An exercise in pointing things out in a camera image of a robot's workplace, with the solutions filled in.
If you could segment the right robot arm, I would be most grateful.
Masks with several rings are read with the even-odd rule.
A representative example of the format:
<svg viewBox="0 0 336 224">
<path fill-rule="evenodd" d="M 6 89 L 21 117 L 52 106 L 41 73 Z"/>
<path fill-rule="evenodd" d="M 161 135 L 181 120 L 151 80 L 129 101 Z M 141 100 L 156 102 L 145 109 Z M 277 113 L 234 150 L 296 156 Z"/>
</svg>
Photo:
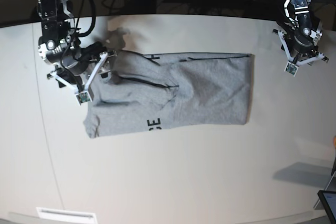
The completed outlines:
<svg viewBox="0 0 336 224">
<path fill-rule="evenodd" d="M 106 51 L 101 42 L 81 47 L 81 38 L 93 32 L 97 19 L 94 0 L 88 2 L 91 24 L 84 32 L 81 32 L 79 27 L 80 16 L 73 14 L 72 0 L 38 0 L 36 6 L 41 19 L 38 53 L 46 64 L 55 67 L 54 71 L 47 74 L 47 79 L 55 78 L 60 88 L 69 83 L 82 91 L 82 75 L 90 75 L 92 67 L 96 67 L 101 60 L 100 54 Z"/>
</svg>

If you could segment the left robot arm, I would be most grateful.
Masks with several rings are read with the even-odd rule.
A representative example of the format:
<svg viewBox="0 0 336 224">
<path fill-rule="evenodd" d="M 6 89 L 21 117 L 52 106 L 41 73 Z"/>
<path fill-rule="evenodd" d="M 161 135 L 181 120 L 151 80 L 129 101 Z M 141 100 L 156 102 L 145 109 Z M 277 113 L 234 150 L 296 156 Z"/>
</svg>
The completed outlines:
<svg viewBox="0 0 336 224">
<path fill-rule="evenodd" d="M 289 63 L 302 66 L 324 58 L 318 43 L 323 35 L 322 21 L 309 5 L 312 0 L 285 0 L 284 22 L 278 22 L 277 31 Z"/>
</svg>

